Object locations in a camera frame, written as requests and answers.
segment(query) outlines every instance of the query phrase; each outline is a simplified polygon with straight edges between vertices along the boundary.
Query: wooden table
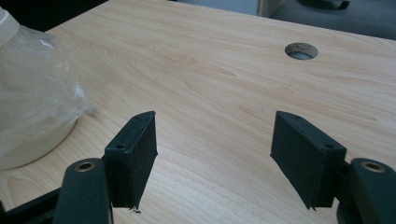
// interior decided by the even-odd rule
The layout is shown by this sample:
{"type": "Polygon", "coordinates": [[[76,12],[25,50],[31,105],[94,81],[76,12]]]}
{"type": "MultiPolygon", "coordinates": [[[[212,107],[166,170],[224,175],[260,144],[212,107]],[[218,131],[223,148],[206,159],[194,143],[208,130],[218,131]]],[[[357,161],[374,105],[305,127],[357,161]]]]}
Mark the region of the wooden table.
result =
{"type": "Polygon", "coordinates": [[[61,186],[141,112],[159,156],[140,209],[116,223],[336,223],[306,210],[270,158],[277,110],[396,168],[396,42],[164,0],[112,0],[50,31],[95,104],[45,157],[0,172],[6,209],[61,186]],[[294,60],[293,42],[318,49],[294,60]]]}

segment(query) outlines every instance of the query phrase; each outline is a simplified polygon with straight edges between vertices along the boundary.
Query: wood grain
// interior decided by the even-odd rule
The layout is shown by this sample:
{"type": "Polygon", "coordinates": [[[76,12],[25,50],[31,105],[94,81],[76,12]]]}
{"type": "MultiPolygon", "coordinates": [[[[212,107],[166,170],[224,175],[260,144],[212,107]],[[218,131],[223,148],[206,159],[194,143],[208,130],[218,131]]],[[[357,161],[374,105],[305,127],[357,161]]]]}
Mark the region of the wood grain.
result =
{"type": "Polygon", "coordinates": [[[396,167],[396,42],[162,0],[112,0],[49,31],[95,109],[51,153],[0,171],[6,209],[101,157],[126,121],[157,112],[159,156],[140,209],[116,223],[336,223],[308,211],[269,157],[275,112],[298,114],[396,167]],[[297,61],[285,47],[314,45],[297,61]]]}

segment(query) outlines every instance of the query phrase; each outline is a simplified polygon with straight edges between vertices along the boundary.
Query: gray floor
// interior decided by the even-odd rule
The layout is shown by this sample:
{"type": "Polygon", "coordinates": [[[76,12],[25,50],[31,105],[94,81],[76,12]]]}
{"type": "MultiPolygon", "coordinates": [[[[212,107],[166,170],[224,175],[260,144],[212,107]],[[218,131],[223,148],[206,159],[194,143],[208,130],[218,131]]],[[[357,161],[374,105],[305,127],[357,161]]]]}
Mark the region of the gray floor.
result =
{"type": "Polygon", "coordinates": [[[350,0],[347,9],[339,9],[340,4],[286,0],[271,18],[396,40],[396,0],[350,0]]]}

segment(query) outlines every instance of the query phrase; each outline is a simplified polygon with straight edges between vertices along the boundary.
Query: black mount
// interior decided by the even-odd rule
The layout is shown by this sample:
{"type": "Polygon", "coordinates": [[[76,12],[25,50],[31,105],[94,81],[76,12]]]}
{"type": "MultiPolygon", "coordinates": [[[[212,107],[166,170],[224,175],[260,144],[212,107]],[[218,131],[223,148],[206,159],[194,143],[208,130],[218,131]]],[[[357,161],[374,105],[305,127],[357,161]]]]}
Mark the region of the black mount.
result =
{"type": "Polygon", "coordinates": [[[339,203],[342,224],[395,223],[396,174],[379,161],[344,161],[347,149],[307,120],[276,112],[271,157],[305,206],[339,203]]]}
{"type": "Polygon", "coordinates": [[[113,223],[112,207],[137,209],[157,156],[155,113],[131,118],[102,159],[70,165],[62,187],[5,211],[0,223],[113,223]]]}

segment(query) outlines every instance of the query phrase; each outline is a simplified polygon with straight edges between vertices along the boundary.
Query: white object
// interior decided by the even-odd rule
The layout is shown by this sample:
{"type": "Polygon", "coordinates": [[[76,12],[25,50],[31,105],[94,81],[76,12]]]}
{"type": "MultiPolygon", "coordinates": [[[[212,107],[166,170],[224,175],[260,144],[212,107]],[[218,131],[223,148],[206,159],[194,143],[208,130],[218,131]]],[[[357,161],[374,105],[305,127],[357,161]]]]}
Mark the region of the white object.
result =
{"type": "Polygon", "coordinates": [[[53,150],[91,106],[57,38],[0,8],[0,169],[53,150]]]}
{"type": "Polygon", "coordinates": [[[8,42],[20,29],[20,24],[0,7],[0,47],[8,42]]]}

